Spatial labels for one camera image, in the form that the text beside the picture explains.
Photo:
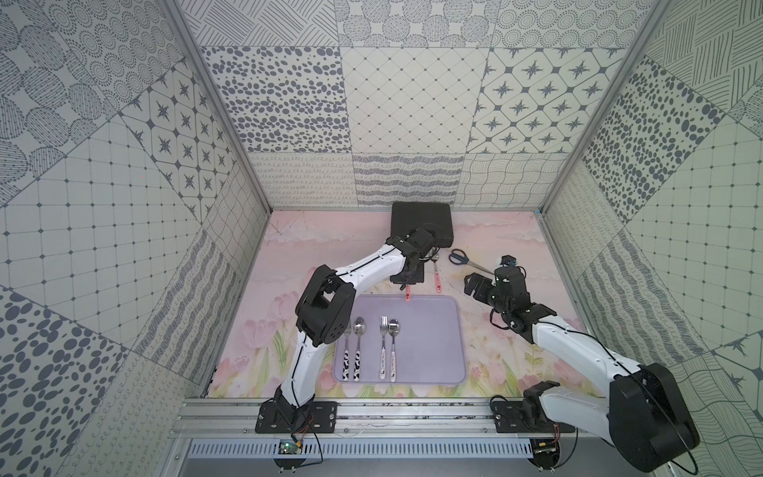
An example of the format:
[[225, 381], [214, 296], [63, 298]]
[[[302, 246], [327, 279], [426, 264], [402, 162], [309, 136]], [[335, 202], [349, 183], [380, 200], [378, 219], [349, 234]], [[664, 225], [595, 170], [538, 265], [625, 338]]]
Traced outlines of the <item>cow pattern handle spoon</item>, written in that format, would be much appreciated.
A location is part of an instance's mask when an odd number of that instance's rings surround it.
[[357, 338], [357, 346], [354, 359], [353, 381], [358, 383], [362, 377], [362, 337], [366, 332], [366, 322], [363, 317], [358, 317], [354, 323], [354, 333]]

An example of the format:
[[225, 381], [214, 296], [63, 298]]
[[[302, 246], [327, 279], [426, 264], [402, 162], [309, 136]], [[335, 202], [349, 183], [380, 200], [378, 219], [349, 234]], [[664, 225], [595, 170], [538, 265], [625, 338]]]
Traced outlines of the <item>cow pattern handle fork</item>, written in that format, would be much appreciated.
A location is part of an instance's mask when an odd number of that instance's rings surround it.
[[350, 372], [351, 372], [350, 336], [351, 336], [351, 332], [349, 329], [347, 329], [344, 333], [344, 351], [343, 351], [343, 368], [342, 368], [342, 380], [344, 382], [349, 381]]

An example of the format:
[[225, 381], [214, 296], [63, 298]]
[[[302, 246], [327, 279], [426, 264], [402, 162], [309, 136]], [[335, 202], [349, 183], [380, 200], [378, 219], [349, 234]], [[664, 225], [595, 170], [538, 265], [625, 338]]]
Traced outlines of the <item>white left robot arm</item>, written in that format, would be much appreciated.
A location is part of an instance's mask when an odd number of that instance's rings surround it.
[[282, 413], [307, 409], [329, 345], [351, 322], [358, 295], [378, 282], [399, 275], [407, 285], [428, 262], [443, 230], [426, 223], [402, 236], [392, 236], [375, 252], [341, 268], [324, 264], [314, 271], [295, 307], [297, 348], [274, 401]]

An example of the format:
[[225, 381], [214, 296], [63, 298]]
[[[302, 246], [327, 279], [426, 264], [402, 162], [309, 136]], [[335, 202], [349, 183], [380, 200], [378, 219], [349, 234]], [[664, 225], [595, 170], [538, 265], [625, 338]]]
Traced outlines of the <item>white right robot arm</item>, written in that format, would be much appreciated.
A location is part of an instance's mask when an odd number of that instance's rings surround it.
[[563, 425], [612, 445], [641, 472], [651, 472], [701, 442], [674, 375], [663, 365], [643, 365], [570, 327], [548, 306], [532, 301], [520, 266], [504, 264], [492, 276], [471, 273], [464, 292], [499, 317], [497, 329], [556, 355], [597, 389], [597, 396], [543, 381], [523, 393], [520, 417], [527, 429], [560, 432]]

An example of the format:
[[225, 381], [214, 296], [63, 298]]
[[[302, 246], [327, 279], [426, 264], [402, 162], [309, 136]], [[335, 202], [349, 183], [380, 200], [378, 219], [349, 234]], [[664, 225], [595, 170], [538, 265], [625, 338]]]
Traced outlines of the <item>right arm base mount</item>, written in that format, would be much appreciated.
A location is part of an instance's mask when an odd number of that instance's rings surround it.
[[574, 433], [571, 425], [551, 421], [540, 405], [540, 396], [559, 386], [559, 383], [544, 381], [524, 391], [520, 401], [491, 397], [489, 407], [497, 433]]

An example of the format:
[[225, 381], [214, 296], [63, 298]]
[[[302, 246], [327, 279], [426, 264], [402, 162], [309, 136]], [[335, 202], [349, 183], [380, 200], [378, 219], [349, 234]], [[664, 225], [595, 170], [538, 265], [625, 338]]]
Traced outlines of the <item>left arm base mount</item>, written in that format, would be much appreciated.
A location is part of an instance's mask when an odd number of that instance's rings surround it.
[[310, 401], [292, 407], [283, 399], [268, 399], [259, 407], [256, 433], [333, 433], [338, 407], [337, 401]]

